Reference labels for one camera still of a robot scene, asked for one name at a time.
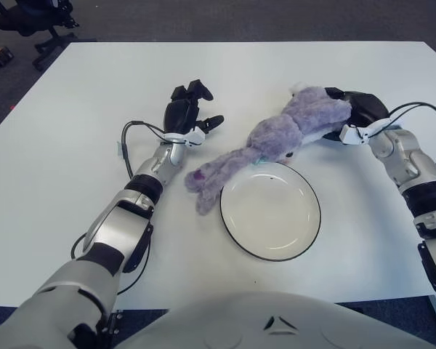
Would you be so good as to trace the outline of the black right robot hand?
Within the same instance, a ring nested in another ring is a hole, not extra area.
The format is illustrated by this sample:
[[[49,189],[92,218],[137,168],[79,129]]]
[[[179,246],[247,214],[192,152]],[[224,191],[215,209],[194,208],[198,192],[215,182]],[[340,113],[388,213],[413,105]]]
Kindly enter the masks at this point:
[[[390,122],[389,111],[383,102],[373,94],[342,91],[336,87],[326,87],[329,97],[343,100],[351,105],[350,117],[335,131],[323,136],[327,140],[345,145],[375,146],[374,137],[382,132]]]

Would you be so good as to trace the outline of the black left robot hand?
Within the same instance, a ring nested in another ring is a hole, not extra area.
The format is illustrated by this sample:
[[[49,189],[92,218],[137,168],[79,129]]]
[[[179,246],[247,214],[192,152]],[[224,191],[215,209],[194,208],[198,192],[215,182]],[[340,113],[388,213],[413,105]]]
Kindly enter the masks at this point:
[[[224,116],[198,120],[200,99],[213,100],[212,93],[200,79],[174,89],[163,118],[163,138],[166,142],[194,147],[201,145],[206,135],[224,122]]]

